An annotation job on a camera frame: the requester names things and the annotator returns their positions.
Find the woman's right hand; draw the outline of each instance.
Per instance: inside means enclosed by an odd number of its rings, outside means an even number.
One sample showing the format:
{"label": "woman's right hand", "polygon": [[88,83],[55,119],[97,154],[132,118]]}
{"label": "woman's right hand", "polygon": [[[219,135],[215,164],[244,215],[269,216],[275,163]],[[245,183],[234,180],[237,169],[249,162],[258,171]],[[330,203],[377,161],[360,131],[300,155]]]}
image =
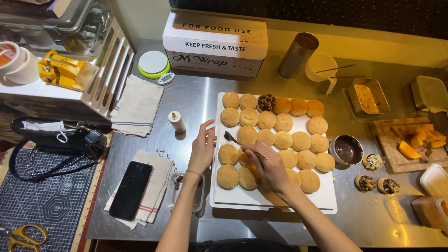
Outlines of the woman's right hand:
{"label": "woman's right hand", "polygon": [[[281,156],[265,142],[243,145],[241,150],[252,158],[261,180],[273,192],[283,193],[292,186]],[[265,156],[267,160],[258,158],[255,152]]]}

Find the bowl of chocolate sauce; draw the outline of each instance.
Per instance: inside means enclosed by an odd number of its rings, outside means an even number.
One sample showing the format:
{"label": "bowl of chocolate sauce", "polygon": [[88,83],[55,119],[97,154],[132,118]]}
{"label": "bowl of chocolate sauce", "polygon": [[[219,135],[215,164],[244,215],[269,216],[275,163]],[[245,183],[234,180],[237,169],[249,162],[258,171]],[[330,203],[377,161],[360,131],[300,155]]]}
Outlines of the bowl of chocolate sauce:
{"label": "bowl of chocolate sauce", "polygon": [[337,136],[330,144],[329,152],[343,165],[357,165],[364,156],[361,143],[350,135]]}

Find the woman's left hand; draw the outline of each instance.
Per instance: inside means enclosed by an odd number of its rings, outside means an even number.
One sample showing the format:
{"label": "woman's left hand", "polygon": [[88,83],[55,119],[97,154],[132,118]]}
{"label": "woman's left hand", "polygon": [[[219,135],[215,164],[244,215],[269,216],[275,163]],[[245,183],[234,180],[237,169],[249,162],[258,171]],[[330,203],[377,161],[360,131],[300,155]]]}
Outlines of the woman's left hand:
{"label": "woman's left hand", "polygon": [[213,144],[216,140],[215,127],[207,130],[207,127],[215,120],[208,120],[201,124],[198,137],[193,141],[188,169],[199,174],[204,173],[213,160]]}

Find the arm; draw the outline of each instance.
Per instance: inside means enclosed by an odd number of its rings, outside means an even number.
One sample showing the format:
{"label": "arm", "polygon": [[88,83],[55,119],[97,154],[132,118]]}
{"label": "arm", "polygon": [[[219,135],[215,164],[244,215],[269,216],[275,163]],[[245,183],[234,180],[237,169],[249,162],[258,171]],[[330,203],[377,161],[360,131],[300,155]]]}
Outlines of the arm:
{"label": "arm", "polygon": [[[271,147],[265,143],[256,143],[242,146],[241,149],[254,160],[263,183],[300,216],[321,251],[361,251],[289,180],[280,155]],[[267,160],[260,160],[254,152],[262,154]]]}
{"label": "arm", "polygon": [[[193,141],[188,170],[202,174],[213,159],[215,128],[206,130],[214,120],[201,125],[198,137]],[[193,197],[199,182],[199,174],[186,172],[179,197],[168,220],[168,224],[157,245],[156,252],[187,252],[190,239],[191,213]]]}

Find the yellow bag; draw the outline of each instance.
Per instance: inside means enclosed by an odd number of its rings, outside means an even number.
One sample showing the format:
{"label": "yellow bag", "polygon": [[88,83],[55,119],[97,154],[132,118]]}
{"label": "yellow bag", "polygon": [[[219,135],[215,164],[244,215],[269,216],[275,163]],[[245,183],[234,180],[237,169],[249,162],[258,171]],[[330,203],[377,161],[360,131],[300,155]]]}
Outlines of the yellow bag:
{"label": "yellow bag", "polygon": [[46,83],[83,91],[89,88],[99,67],[49,51],[38,63],[39,77]]}

